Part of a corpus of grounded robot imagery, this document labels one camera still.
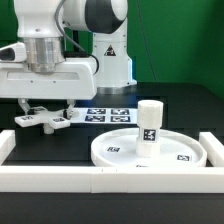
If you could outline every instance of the black tabletop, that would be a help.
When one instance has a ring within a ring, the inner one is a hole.
[[[164,103],[162,128],[198,139],[212,132],[224,142],[224,101],[195,84],[139,83],[121,95],[96,95],[77,107],[137,108],[143,99]],[[49,110],[64,101],[30,100]],[[16,131],[17,146],[3,165],[93,166],[91,142],[110,130],[136,125],[73,124],[45,135],[41,125],[21,128],[15,100],[0,100],[0,128]],[[223,194],[46,194],[1,193],[0,223],[222,223]]]

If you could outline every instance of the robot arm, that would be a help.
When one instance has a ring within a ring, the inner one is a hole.
[[[30,98],[66,99],[72,107],[92,99],[97,62],[65,57],[62,27],[112,33],[126,19],[127,0],[14,0],[14,6],[20,42],[0,49],[0,97],[18,98],[25,112]],[[47,124],[47,117],[36,122]]]

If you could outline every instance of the cable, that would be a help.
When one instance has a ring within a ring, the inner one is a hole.
[[[158,82],[157,75],[156,75],[155,68],[154,68],[153,61],[152,61],[152,57],[150,54],[149,46],[148,46],[147,40],[146,40],[145,30],[144,30],[144,26],[143,26],[143,22],[142,22],[142,12],[141,12],[139,0],[136,0],[136,4],[137,4],[137,8],[138,8],[139,23],[140,23],[140,27],[141,27],[141,31],[142,31],[142,36],[143,36],[143,40],[144,40],[144,45],[145,45],[145,50],[146,50],[146,54],[148,57],[149,65],[150,65],[150,68],[152,71],[154,81]]]
[[[93,57],[95,60],[96,60],[96,64],[97,64],[97,68],[96,68],[96,72],[95,74],[98,72],[99,70],[99,60],[96,56],[92,55],[92,54],[89,54],[87,53],[84,48],[82,48],[78,43],[76,43],[72,38],[70,38],[66,33],[65,31],[63,30],[63,28],[61,27],[60,25],[60,22],[59,22],[59,14],[60,14],[60,11],[61,11],[61,8],[62,6],[64,5],[64,3],[66,2],[67,0],[61,0],[61,2],[59,3],[56,11],[55,11],[55,15],[54,15],[54,18],[55,18],[55,22],[56,22],[56,26],[58,28],[58,30],[61,32],[61,34],[64,36],[65,39],[67,39],[70,43],[72,43],[75,47],[77,47],[80,51],[86,53],[87,56],[90,56],[90,57]]]

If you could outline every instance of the green wall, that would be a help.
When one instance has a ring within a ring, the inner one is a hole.
[[[0,46],[16,40],[12,5],[0,0]],[[128,53],[139,82],[199,83],[224,98],[223,0],[129,0],[128,18]],[[91,50],[91,36],[80,38]]]

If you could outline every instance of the white plate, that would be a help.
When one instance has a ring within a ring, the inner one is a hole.
[[[136,154],[138,128],[110,131],[98,136],[91,146],[96,166],[182,167],[205,166],[207,153],[200,143],[186,135],[160,130],[160,155],[156,158]]]

